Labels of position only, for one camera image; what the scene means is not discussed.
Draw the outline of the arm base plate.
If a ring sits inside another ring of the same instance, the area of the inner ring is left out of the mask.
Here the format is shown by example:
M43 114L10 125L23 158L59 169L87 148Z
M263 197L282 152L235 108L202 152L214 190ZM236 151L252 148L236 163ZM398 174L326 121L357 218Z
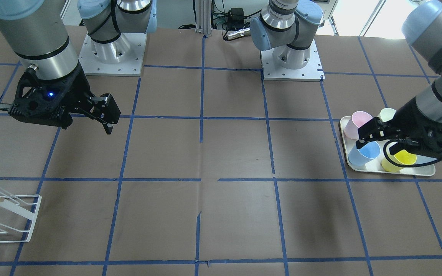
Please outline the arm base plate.
M140 77L148 35L122 33L114 42L101 44L86 36L79 62L87 76Z

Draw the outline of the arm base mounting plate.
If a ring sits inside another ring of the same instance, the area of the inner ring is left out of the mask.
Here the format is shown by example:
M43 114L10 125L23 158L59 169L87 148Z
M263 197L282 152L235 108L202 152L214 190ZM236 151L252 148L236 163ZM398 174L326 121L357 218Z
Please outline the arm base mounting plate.
M320 82L326 79L315 40L304 50L286 45L261 51L264 80Z

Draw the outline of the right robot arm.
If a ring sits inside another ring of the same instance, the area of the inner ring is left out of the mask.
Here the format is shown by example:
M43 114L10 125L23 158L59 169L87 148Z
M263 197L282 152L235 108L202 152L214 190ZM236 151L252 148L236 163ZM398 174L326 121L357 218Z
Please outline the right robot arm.
M130 54L126 33L157 29L154 0L79 0L77 8L102 63L117 63ZM121 111L112 94L91 92L63 21L48 0L0 0L0 32L26 67L14 101L0 103L0 111L23 123L63 129L76 113L112 133Z

